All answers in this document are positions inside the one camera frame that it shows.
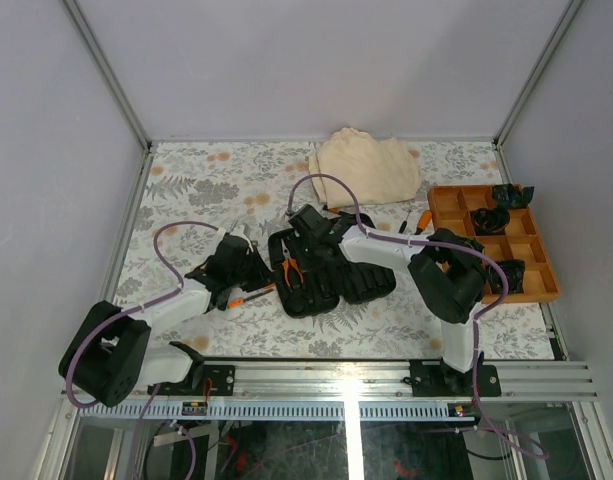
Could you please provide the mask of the orange black needle-nose pliers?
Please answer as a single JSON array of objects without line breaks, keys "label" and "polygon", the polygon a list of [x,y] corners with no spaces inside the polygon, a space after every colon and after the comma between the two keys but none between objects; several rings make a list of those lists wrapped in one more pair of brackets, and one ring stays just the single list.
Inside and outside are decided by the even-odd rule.
[{"label": "orange black needle-nose pliers", "polygon": [[304,277],[299,269],[297,260],[292,257],[289,248],[284,240],[281,241],[283,255],[282,268],[285,284],[290,289],[302,289],[304,287]]}]

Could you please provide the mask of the dark green tool case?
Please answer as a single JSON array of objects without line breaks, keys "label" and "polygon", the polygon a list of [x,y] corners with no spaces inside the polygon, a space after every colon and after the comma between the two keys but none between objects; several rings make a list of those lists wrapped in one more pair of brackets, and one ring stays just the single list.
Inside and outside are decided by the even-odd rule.
[{"label": "dark green tool case", "polygon": [[[285,284],[281,241],[284,240],[297,260],[304,277],[302,289],[290,289]],[[298,260],[300,250],[293,228],[270,235],[268,252],[280,302],[292,318],[304,318],[334,310],[340,300],[358,305],[383,298],[396,287],[394,272],[380,266],[348,261],[338,267],[306,268]]]}]

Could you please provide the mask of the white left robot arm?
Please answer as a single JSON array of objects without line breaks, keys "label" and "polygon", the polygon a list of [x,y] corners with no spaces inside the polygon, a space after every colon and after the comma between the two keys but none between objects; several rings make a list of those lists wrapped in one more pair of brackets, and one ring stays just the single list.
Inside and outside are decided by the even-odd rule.
[{"label": "white left robot arm", "polygon": [[160,394],[207,394],[216,381],[206,373],[204,357],[181,341],[155,345],[152,338],[193,317],[227,310],[235,289],[250,293],[271,282],[257,241],[226,233],[203,264],[161,297],[134,307],[93,305],[58,373],[106,407],[119,405],[137,386]]}]

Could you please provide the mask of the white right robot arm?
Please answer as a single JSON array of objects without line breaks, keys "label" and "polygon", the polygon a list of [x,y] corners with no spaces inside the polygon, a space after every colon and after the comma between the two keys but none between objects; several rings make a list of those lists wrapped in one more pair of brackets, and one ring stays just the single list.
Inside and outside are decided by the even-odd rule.
[{"label": "white right robot arm", "polygon": [[440,321],[444,387],[460,395],[476,385],[473,309],[481,305],[488,260],[481,251],[444,228],[430,236],[384,232],[359,216],[327,218],[311,205],[289,210],[287,216],[312,255],[410,274],[427,309]]}]

